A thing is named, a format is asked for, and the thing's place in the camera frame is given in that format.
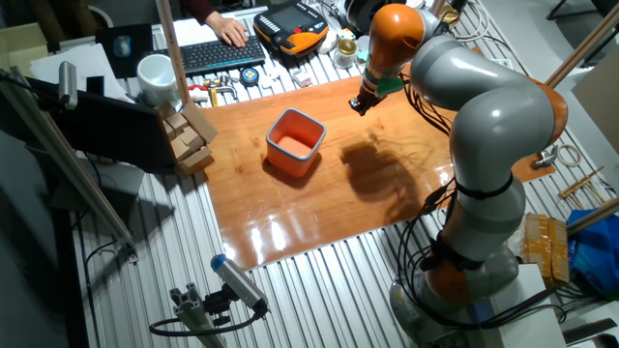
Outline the person's hand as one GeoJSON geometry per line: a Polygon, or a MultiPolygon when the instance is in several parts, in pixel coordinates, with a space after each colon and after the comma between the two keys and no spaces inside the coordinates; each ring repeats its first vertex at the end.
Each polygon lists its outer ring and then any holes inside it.
{"type": "Polygon", "coordinates": [[[206,17],[204,23],[228,45],[244,47],[248,41],[248,29],[236,19],[224,17],[218,12],[212,12],[206,17]]]}

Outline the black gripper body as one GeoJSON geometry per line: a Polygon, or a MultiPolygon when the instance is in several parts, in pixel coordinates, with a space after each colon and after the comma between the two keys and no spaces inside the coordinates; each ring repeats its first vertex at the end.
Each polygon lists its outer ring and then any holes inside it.
{"type": "Polygon", "coordinates": [[[372,108],[377,106],[385,99],[385,96],[376,96],[373,92],[369,92],[365,88],[361,88],[357,97],[358,104],[362,108],[372,108]]]}

